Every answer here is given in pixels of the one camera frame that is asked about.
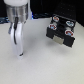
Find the silver and white gripper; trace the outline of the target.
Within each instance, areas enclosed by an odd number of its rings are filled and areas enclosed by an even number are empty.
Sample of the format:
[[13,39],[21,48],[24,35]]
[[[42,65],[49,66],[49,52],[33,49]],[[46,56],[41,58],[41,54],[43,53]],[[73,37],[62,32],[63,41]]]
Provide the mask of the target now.
[[28,18],[28,5],[22,6],[10,6],[7,5],[7,15],[10,22],[14,23],[15,18],[18,18],[18,21],[23,23]]

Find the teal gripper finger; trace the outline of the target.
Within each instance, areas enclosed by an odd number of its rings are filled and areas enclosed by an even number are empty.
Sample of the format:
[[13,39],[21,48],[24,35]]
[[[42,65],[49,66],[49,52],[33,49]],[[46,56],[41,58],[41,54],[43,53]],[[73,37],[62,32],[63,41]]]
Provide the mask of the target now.
[[8,33],[10,34],[10,38],[11,38],[11,45],[12,45],[12,49],[15,55],[17,55],[17,50],[16,50],[16,45],[14,43],[14,23],[10,23],[10,27],[8,30]]

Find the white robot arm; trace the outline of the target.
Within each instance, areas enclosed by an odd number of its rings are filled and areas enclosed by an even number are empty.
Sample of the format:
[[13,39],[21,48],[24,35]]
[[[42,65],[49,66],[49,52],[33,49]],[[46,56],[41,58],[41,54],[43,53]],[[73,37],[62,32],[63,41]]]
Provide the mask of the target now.
[[28,18],[28,0],[4,0],[11,22],[11,42],[14,53],[23,56],[22,29]]

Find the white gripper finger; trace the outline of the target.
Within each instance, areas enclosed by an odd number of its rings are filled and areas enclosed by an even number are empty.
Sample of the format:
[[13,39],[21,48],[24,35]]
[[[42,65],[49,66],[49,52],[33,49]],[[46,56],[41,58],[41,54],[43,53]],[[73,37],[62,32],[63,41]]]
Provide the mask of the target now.
[[16,40],[17,40],[17,53],[18,56],[20,53],[23,52],[23,23],[19,23],[17,27],[17,34],[16,34]]

